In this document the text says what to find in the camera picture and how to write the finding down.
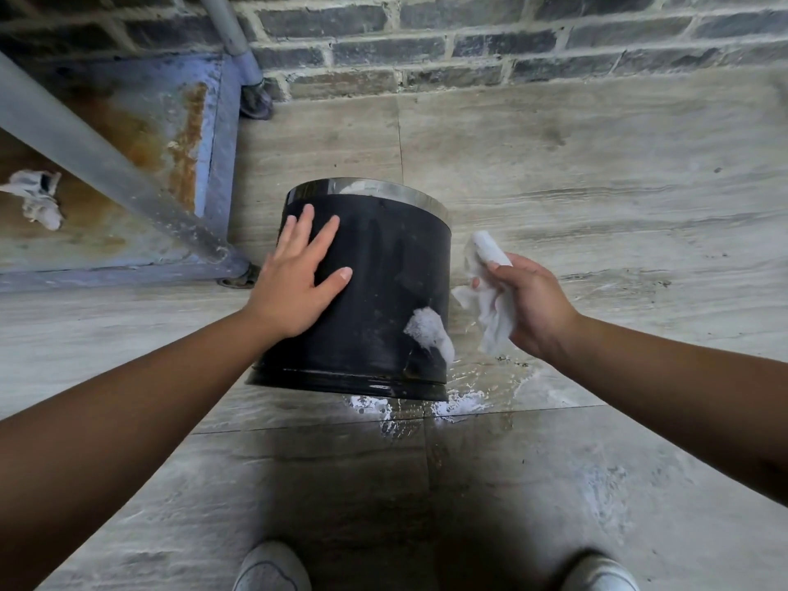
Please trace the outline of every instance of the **brick wall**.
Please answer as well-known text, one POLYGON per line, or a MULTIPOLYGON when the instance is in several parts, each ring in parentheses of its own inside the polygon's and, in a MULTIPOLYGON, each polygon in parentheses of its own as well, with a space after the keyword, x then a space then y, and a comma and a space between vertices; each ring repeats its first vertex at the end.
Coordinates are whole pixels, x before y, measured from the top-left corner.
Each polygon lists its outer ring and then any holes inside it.
MULTIPOLYGON (((788 61, 788 0, 231 0, 280 100, 788 61)), ((217 49, 198 0, 0 0, 12 57, 217 49)))

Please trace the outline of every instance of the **metal pipe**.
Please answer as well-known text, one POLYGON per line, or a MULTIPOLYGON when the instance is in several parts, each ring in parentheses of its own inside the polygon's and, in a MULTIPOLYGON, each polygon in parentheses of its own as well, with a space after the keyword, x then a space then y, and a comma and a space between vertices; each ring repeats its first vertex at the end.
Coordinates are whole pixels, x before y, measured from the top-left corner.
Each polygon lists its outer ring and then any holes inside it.
POLYGON ((238 67, 242 85, 257 85, 262 82, 262 71, 249 47, 246 35, 238 22, 236 11, 229 0, 200 0, 205 6, 213 26, 224 43, 224 49, 238 67))
POLYGON ((141 172, 74 112, 0 53, 0 128, 84 180, 204 261, 238 251, 141 172))

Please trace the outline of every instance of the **hand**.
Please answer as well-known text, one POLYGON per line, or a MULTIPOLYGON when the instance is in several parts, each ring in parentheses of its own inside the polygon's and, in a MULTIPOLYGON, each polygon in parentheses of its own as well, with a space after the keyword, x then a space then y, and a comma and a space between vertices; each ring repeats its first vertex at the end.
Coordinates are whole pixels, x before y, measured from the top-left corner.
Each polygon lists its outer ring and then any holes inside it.
POLYGON ((309 242, 314 207, 305 205, 301 218, 288 216, 277 248, 266 258, 243 311, 273 328, 277 340, 298 336, 318 320, 345 286, 353 270, 342 267, 319 286, 314 271, 328 252, 340 218, 332 217, 309 242))
POLYGON ((514 291, 517 326, 510 339, 529 355, 551 361, 582 316, 547 268, 514 253, 506 256, 512 266, 490 263, 488 268, 514 291))

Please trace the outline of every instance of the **shoe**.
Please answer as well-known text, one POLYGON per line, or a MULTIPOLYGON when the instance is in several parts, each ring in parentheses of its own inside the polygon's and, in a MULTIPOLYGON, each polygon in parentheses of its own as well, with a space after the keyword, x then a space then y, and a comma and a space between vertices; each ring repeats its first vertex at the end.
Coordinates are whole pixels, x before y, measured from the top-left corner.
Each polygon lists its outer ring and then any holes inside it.
POLYGON ((561 591, 640 591, 640 588, 624 566, 601 554, 592 554, 570 571, 561 591))
POLYGON ((307 569, 281 541, 264 541, 243 559, 232 591, 312 591, 307 569))

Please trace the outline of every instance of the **black bucket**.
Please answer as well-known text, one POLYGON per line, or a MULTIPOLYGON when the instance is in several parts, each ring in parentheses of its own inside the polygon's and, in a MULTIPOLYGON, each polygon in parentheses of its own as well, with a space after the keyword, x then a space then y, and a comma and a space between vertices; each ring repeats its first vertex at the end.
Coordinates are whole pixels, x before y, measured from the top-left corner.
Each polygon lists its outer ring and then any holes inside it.
POLYGON ((416 309, 448 324, 448 212, 435 199, 380 180, 314 180, 288 193, 280 224, 314 206, 312 236, 332 215, 340 229, 315 283, 340 267, 350 283, 317 323, 255 363, 248 383, 386 398, 446 400, 446 363, 404 333, 416 309))

